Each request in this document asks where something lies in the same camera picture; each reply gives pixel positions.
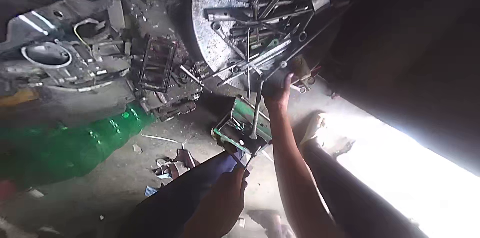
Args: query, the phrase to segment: bolt hole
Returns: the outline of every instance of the bolt hole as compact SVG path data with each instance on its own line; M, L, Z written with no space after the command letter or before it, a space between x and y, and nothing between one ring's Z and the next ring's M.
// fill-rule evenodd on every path
M57 10L53 11L53 15L56 16L57 18L63 18L63 13Z

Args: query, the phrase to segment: circular opening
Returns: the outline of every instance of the circular opening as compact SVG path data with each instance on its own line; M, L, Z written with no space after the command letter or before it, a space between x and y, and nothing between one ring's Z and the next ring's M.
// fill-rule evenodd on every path
M63 18L63 13L57 10L53 11L53 15L56 16L57 18Z
M298 40L299 40L300 42L303 42L303 41L305 41L305 39L307 39L307 33L306 33L306 32L300 33L300 34L299 34L299 37L298 37Z
M45 66L66 65L71 60L66 49L51 42L26 47L24 52L31 62Z
M309 77L309 78L307 79L307 83L310 84L310 85L315 84L315 78Z

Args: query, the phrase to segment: wire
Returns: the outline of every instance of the wire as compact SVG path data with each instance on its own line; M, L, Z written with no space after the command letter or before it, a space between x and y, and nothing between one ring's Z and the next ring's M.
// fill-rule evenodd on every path
M77 38L80 40L80 42L82 42L84 45L87 46L87 48L88 48L88 50L90 51L90 54L91 54L91 53L92 53L92 48L90 47L90 45L89 45L87 42L85 42L85 41L81 38L81 36L80 36L80 35L78 34L78 32L77 32L77 28L78 28L78 27L80 27L80 26L82 26L82 25L85 25L85 24L87 24L87 23L93 23L93 24L97 24L97 25L98 25L100 22L99 22L98 20L94 20L93 18L84 19L84 20L80 21L79 23L77 23L77 24L75 24L75 25L73 26L73 30L74 30L73 33L77 36Z

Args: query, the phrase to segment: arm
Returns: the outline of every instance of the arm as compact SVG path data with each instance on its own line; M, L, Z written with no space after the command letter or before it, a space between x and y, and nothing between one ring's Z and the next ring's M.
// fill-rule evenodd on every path
M273 137L273 158L286 216L298 238L342 237L323 207L303 161L287 115L292 74L276 97L265 98Z

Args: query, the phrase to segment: red object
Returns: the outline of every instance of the red object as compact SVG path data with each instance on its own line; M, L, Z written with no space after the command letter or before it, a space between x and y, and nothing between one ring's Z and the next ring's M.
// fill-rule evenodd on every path
M6 200L17 192L17 186L12 181L0 181L0 201Z

